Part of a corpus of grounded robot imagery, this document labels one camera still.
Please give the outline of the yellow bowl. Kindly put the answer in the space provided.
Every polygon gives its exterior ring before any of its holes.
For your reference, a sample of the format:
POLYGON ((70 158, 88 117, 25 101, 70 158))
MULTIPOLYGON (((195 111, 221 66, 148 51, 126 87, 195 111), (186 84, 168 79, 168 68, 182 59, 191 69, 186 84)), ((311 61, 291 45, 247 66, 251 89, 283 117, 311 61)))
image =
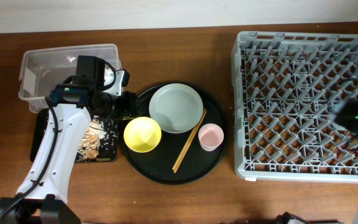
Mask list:
POLYGON ((124 128, 123 138, 130 150, 146 153, 158 146, 162 138, 162 130, 152 118, 139 117, 128 122, 124 128))

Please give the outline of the food scraps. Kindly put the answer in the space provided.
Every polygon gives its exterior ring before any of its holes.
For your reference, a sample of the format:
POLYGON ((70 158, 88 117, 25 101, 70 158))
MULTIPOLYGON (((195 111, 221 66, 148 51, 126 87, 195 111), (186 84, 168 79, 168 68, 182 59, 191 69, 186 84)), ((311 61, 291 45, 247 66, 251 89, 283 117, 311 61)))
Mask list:
POLYGON ((82 137, 75 162, 112 162, 117 157, 119 123, 97 116, 82 137))

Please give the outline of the light grey plate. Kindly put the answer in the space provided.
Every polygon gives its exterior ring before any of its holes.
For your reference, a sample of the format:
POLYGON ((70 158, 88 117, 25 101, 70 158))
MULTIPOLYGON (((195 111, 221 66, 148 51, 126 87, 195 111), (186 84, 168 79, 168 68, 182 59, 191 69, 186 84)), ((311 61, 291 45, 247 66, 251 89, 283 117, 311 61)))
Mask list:
POLYGON ((203 115, 203 101, 192 87, 172 83, 159 88, 151 97, 149 114, 161 129, 179 134, 193 129, 203 115))

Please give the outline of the pink cup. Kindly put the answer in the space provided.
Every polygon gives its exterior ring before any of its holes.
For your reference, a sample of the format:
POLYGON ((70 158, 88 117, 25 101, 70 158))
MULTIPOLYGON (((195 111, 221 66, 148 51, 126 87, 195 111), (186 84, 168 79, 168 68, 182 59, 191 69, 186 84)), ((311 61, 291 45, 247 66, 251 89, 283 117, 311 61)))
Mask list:
POLYGON ((203 125, 198 132, 200 146, 205 151, 215 150, 224 140, 223 129, 217 124, 208 123, 203 125))

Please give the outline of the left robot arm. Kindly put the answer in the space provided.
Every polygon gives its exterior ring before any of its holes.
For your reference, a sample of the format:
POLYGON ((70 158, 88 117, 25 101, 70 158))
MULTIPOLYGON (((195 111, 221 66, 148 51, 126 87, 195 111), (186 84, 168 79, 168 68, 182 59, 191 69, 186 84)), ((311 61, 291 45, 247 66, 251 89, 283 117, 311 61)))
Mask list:
POLYGON ((79 145, 94 117, 123 120, 138 115, 137 95, 123 88, 129 72, 80 55, 76 73, 45 97, 47 127, 15 197, 0 198, 0 223, 80 223, 68 207, 68 184, 79 145))

